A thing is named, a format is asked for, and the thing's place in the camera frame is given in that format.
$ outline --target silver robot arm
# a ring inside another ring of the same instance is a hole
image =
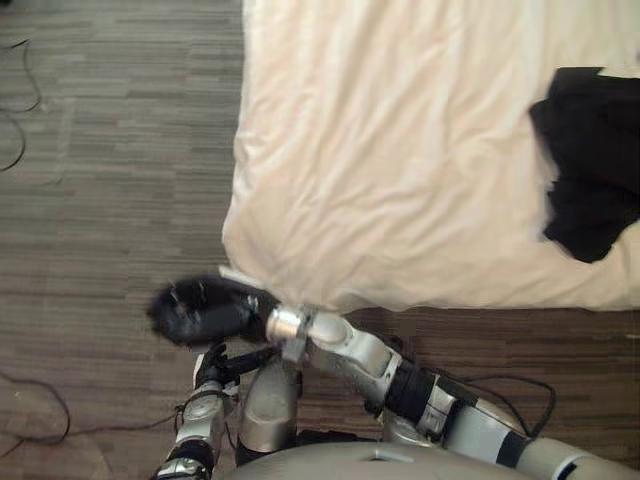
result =
[[[154,480],[210,480],[221,451],[225,419],[235,406],[237,385],[208,381],[183,406],[173,449]]]
[[[265,349],[258,362],[263,368],[244,402],[238,451],[248,461],[295,445],[296,370],[309,363],[345,379],[365,398],[368,410],[382,413],[384,441],[441,447],[542,480],[640,479],[638,472],[562,442],[527,437],[509,415],[444,372],[417,368],[339,315],[278,305],[236,274],[178,282],[154,300],[149,316],[154,329],[178,345],[216,344],[240,334],[265,336],[280,349],[281,358],[268,364],[262,360],[277,349]],[[257,368],[254,360],[236,363],[242,365],[237,371]],[[237,386],[217,379],[197,382],[176,445],[156,480],[210,480]]]
[[[384,439],[434,445],[543,480],[640,478],[623,465],[571,445],[528,438],[495,405],[449,378],[418,370],[376,336],[339,315],[280,305],[268,318],[266,336],[282,345],[282,358],[305,362],[351,383],[383,410]]]

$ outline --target black cable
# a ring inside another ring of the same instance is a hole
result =
[[[463,385],[466,385],[468,387],[475,388],[476,390],[480,390],[482,392],[486,392],[490,395],[493,395],[494,397],[499,399],[502,403],[504,403],[504,405],[509,409],[509,411],[513,414],[513,416],[516,418],[516,420],[520,424],[520,427],[522,428],[523,432],[529,438],[536,438],[538,435],[540,435],[544,427],[549,422],[549,419],[551,418],[551,414],[553,413],[553,410],[556,406],[555,389],[551,385],[545,382],[542,382],[540,380],[535,380],[528,377],[522,377],[520,375],[508,375],[508,374],[482,375],[482,376],[475,376],[475,377],[458,377],[456,375],[452,375],[451,373],[445,370],[441,370],[438,368],[427,368],[427,370],[430,370],[433,373],[437,373],[445,377],[449,377],[450,379],[458,383],[461,383]],[[491,388],[475,384],[475,382],[481,382],[484,380],[514,380],[514,381],[524,382],[530,385],[535,385],[535,386],[545,388],[546,390],[549,391],[549,401],[547,403],[547,408],[545,409],[544,413],[542,414],[538,422],[535,424],[535,426],[530,429],[529,426],[527,425],[527,422],[524,420],[524,417],[522,416],[522,414],[518,411],[515,405],[513,405],[513,403],[508,398],[506,398],[504,395],[496,392]]]
[[[18,136],[20,137],[20,151],[18,152],[18,155],[16,155],[16,158],[14,158],[7,165],[0,167],[0,172],[6,172],[7,170],[12,169],[18,163],[20,163],[20,160],[22,160],[22,157],[24,157],[24,152],[26,152],[27,150],[27,136],[24,133],[24,129],[22,128],[22,126],[11,115],[1,109],[0,114],[2,114],[2,116],[13,126],[13,128],[15,128],[15,130],[18,132]]]
[[[224,422],[224,428],[227,431],[227,440],[229,441],[229,446],[235,452],[236,445],[233,443],[233,440],[231,439],[231,431],[229,430],[229,424],[227,422]]]
[[[29,45],[31,45],[31,40],[26,39],[14,45],[11,45],[9,47],[4,47],[5,53],[8,53],[15,48],[24,46],[24,50],[22,51],[22,64],[24,66],[24,71],[27,75],[27,78],[29,79],[29,82],[33,86],[33,91],[36,94],[36,99],[31,105],[23,109],[12,109],[12,108],[3,107],[2,105],[0,105],[0,113],[14,127],[14,129],[18,132],[18,136],[20,137],[20,151],[18,152],[18,155],[16,155],[16,157],[13,160],[11,160],[7,165],[0,167],[0,172],[6,172],[7,170],[12,169],[18,163],[20,163],[20,161],[22,160],[22,157],[24,157],[25,151],[27,150],[27,137],[24,132],[24,129],[10,114],[30,112],[36,109],[38,105],[40,105],[40,103],[42,102],[42,92],[40,90],[40,87],[38,86],[38,82],[36,81],[35,76],[33,75],[33,72],[31,71],[31,67],[29,67]]]
[[[471,382],[471,383],[473,383],[473,382],[481,382],[481,381],[485,381],[485,380],[513,380],[513,381],[517,381],[517,382],[528,383],[529,385],[534,385],[534,386],[541,387],[541,388],[544,388],[545,390],[547,390],[549,392],[549,400],[547,402],[547,408],[545,408],[545,411],[542,414],[542,416],[540,417],[540,420],[538,420],[538,422],[535,424],[535,426],[531,429],[531,435],[530,436],[532,438],[536,438],[538,435],[540,435],[540,433],[542,432],[544,427],[547,425],[547,423],[549,423],[549,420],[551,419],[551,415],[553,414],[553,410],[556,407],[557,396],[556,396],[555,388],[553,388],[548,383],[542,382],[540,380],[535,380],[533,378],[528,378],[528,377],[522,377],[520,375],[508,375],[508,374],[505,374],[505,375],[482,375],[482,376],[477,376],[477,377],[468,377],[468,378],[465,378],[464,380],[466,380],[468,382]]]
[[[4,373],[0,370],[0,377],[9,383],[17,383],[22,385],[33,385],[36,387],[43,388],[47,390],[56,400],[60,408],[64,412],[65,416],[65,427],[64,430],[56,435],[42,435],[42,436],[30,436],[30,435],[22,435],[18,432],[13,432],[10,430],[2,430],[0,429],[0,435],[8,435],[12,436],[16,439],[16,443],[13,444],[9,449],[5,450],[2,454],[0,454],[0,460],[8,457],[16,451],[20,446],[25,443],[35,443],[37,445],[59,445],[64,442],[69,437],[77,437],[79,435],[93,435],[96,433],[104,433],[104,432],[133,432],[133,431],[141,431],[141,430],[149,430],[151,428],[155,428],[163,423],[168,422],[169,420],[174,420],[174,425],[176,425],[176,417],[178,416],[178,412],[182,407],[176,407],[176,412],[173,415],[168,417],[164,417],[160,420],[157,420],[152,423],[146,423],[142,425],[108,425],[94,428],[87,428],[83,430],[71,431],[71,412],[69,411],[69,407],[67,402],[62,398],[58,390],[56,388],[46,382],[42,382],[40,380],[33,380],[29,378],[18,378],[13,377]]]
[[[497,398],[498,400],[500,400],[511,412],[511,414],[516,418],[516,420],[518,420],[518,423],[520,424],[520,428],[522,428],[522,431],[524,432],[524,434],[527,437],[531,437],[531,430],[529,429],[529,426],[527,425],[527,422],[525,421],[524,417],[522,416],[522,414],[518,411],[518,409],[515,407],[515,405],[513,405],[513,403],[511,403],[511,401],[505,397],[504,395],[496,392],[495,390],[488,388],[488,387],[483,387],[481,385],[474,385],[473,382],[468,381],[464,378],[458,377],[456,375],[452,375],[451,373],[439,369],[439,368],[427,368],[426,370],[429,370],[433,373],[437,373],[438,375],[444,376],[444,377],[448,377],[451,380],[454,380],[455,382],[458,382],[462,385],[466,385],[468,387],[474,388],[476,390],[480,390],[481,392],[485,392],[488,393],[492,396],[494,396],[495,398]]]

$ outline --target black cloth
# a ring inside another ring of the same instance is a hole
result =
[[[600,70],[558,69],[547,99],[530,110],[559,169],[544,234],[587,263],[640,218],[640,79]]]

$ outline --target white duvet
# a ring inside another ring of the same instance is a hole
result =
[[[640,225],[605,260],[541,231],[527,114],[556,68],[638,76],[640,2],[245,1],[232,265],[283,299],[640,305]]]

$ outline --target wrinkled fabric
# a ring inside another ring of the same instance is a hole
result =
[[[640,218],[640,79],[561,68],[531,118],[560,175],[544,230],[577,260],[602,260]]]
[[[640,305],[637,224],[592,265],[541,234],[529,107],[559,67],[639,73],[640,2],[579,3],[245,1],[232,265],[341,311]]]

